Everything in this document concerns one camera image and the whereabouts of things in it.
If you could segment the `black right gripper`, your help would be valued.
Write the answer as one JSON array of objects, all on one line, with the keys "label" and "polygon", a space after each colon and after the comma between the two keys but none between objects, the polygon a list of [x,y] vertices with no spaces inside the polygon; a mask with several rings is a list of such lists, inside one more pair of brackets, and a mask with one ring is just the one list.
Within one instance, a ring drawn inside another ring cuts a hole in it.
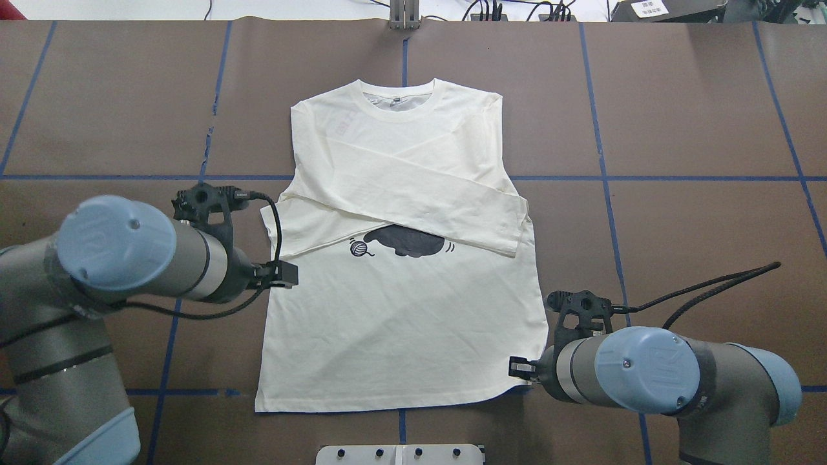
[{"label": "black right gripper", "polygon": [[508,375],[514,378],[536,378],[549,395],[567,395],[556,373],[556,360],[554,346],[547,347],[535,361],[511,356],[508,360]]}]

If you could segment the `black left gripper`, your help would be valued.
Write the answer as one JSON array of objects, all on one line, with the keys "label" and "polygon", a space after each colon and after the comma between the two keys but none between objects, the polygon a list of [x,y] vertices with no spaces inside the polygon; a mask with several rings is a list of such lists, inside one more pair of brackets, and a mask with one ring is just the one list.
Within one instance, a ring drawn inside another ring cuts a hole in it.
[{"label": "black left gripper", "polygon": [[233,249],[231,253],[227,277],[230,282],[229,303],[236,303],[248,291],[252,293],[242,302],[254,302],[267,287],[295,287],[299,284],[297,265],[275,260],[252,262],[240,249]]}]

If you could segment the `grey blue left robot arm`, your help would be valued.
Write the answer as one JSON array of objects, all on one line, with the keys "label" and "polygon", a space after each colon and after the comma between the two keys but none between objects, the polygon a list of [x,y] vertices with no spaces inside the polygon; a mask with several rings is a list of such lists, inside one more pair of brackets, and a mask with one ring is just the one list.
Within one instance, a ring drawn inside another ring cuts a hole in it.
[{"label": "grey blue left robot arm", "polygon": [[252,262],[231,215],[256,191],[206,183],[180,191],[174,216],[116,195],[83,201],[50,236],[2,250],[2,351],[16,393],[2,400],[3,464],[131,464],[135,409],[105,318],[141,309],[218,320],[266,289],[298,285],[298,269]]}]

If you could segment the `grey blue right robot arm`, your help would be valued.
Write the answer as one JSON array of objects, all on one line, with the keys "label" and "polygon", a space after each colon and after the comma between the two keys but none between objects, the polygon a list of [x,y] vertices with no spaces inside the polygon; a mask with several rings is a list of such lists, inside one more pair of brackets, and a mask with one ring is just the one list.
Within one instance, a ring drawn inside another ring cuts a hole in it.
[{"label": "grey blue right robot arm", "polygon": [[682,464],[768,464],[771,429],[794,421],[803,397],[776,353],[645,326],[513,356],[508,373],[562,402],[674,418]]}]

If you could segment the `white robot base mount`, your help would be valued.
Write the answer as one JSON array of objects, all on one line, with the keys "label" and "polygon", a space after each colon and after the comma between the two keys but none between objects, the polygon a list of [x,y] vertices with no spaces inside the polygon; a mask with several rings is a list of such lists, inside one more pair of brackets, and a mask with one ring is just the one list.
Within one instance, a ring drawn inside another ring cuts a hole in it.
[{"label": "white robot base mount", "polygon": [[485,447],[475,444],[329,445],[316,464],[487,464]]}]

